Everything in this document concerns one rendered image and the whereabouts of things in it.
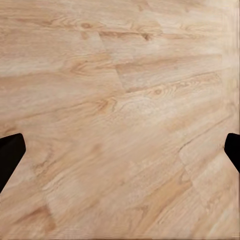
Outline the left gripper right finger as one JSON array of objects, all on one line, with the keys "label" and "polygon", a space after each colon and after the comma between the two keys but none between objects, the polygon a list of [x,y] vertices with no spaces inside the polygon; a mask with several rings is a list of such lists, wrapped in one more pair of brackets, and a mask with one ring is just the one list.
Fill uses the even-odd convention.
[{"label": "left gripper right finger", "polygon": [[224,151],[240,173],[240,135],[228,133]]}]

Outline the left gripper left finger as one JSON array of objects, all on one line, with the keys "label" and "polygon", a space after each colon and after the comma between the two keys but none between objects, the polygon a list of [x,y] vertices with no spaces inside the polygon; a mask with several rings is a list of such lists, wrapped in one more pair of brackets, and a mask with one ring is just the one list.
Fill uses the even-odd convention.
[{"label": "left gripper left finger", "polygon": [[0,138],[0,193],[26,153],[22,133]]}]

